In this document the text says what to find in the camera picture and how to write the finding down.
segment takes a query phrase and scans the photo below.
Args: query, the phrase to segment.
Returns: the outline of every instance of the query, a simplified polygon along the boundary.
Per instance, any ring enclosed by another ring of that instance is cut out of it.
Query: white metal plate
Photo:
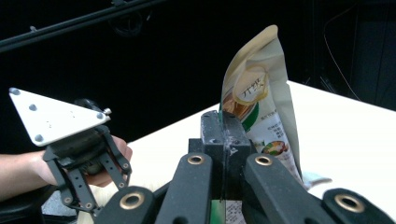
[[[109,120],[104,113],[29,91],[10,88],[9,96],[30,139],[38,147],[80,133]]]

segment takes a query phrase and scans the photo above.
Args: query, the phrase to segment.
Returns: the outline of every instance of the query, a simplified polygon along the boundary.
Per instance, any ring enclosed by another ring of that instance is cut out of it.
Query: cable
[[[353,4],[351,7],[347,8],[346,10],[344,10],[343,12],[339,13],[338,15],[335,15],[334,17],[332,17],[331,19],[329,19],[328,21],[326,21],[326,23],[323,26],[323,38],[324,38],[324,42],[326,44],[326,48],[330,53],[330,56],[332,57],[332,61],[334,62],[335,66],[338,69],[338,72],[340,73],[341,77],[343,78],[343,80],[345,81],[346,85],[348,86],[349,90],[352,92],[352,94],[359,100],[361,101],[361,98],[358,97],[358,95],[352,90],[352,88],[350,87],[346,77],[344,76],[344,73],[341,71],[340,66],[338,65],[337,61],[334,59],[334,56],[332,55],[332,51],[330,49],[329,43],[327,42],[327,38],[326,38],[326,27],[327,25],[336,20],[337,18],[345,15],[346,13],[348,13],[352,8],[354,8],[358,3]]]

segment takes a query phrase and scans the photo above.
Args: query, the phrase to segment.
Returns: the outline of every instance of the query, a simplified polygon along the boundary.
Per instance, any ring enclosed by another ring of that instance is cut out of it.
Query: white table
[[[351,189],[396,220],[396,112],[289,84],[303,173],[332,179],[309,192],[321,198],[327,189]],[[131,185],[155,190],[171,180],[189,138],[200,137],[201,115],[210,110],[219,105],[129,143]]]

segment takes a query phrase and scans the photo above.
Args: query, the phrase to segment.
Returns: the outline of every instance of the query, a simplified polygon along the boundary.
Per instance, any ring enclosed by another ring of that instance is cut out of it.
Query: bolt
[[[21,94],[20,90],[18,90],[17,88],[9,88],[8,90],[10,93],[14,94],[14,95],[19,95]]]
[[[38,134],[38,135],[35,136],[35,140],[37,142],[42,142],[44,140],[44,138],[43,138],[43,136],[41,134]]]
[[[71,199],[71,198],[65,198],[65,199],[64,199],[64,202],[65,202],[65,203],[71,203],[71,202],[72,202],[72,199]]]
[[[99,118],[99,119],[102,119],[103,118],[103,114],[102,113],[97,113],[96,117]]]
[[[111,114],[111,110],[110,110],[110,108],[106,108],[106,109],[104,109],[104,110],[103,110],[103,113],[105,113],[106,115],[109,115],[109,114]]]
[[[37,106],[29,105],[29,109],[32,110],[32,111],[37,111]]]

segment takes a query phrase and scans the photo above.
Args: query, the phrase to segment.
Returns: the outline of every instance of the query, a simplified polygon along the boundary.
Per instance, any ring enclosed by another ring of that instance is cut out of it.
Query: plastic bag
[[[240,118],[258,152],[276,156],[300,182],[299,143],[283,49],[271,25],[242,47],[223,80],[220,110]]]

